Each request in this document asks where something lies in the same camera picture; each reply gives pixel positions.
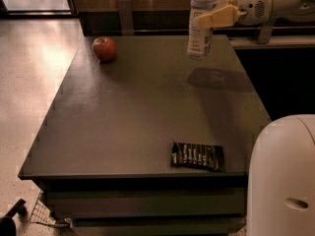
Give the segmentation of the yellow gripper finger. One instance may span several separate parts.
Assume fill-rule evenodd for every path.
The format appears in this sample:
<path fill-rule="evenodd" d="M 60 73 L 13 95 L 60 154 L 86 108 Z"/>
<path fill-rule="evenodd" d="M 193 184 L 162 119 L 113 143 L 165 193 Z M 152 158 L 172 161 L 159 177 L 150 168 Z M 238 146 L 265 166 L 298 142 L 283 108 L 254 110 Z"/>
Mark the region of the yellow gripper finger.
<path fill-rule="evenodd" d="M 223 7 L 232 3 L 233 3 L 233 0 L 217 0 L 218 7 Z"/>
<path fill-rule="evenodd" d="M 232 27 L 241 16 L 246 14 L 246 11 L 241 11 L 238 7 L 229 4 L 200 16 L 198 26 L 201 30 Z"/>

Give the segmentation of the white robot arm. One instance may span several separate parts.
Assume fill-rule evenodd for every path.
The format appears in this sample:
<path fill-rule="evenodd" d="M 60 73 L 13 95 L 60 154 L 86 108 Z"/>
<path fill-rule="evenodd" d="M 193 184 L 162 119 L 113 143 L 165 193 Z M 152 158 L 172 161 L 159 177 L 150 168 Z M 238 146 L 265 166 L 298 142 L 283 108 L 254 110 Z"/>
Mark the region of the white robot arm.
<path fill-rule="evenodd" d="M 202 29 L 315 19 L 315 0 L 218 0 Z M 289 115 L 260 133 L 252 151 L 246 236 L 315 236 L 315 115 Z"/>

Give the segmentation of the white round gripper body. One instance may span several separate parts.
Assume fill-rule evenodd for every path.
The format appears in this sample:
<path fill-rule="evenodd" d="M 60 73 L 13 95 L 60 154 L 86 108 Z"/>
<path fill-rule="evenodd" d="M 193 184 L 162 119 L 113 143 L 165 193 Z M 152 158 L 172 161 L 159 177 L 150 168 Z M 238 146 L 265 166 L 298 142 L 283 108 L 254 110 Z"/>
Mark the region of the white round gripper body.
<path fill-rule="evenodd" d="M 272 16 L 273 0 L 234 0 L 239 10 L 238 22 L 252 26 L 266 23 Z"/>

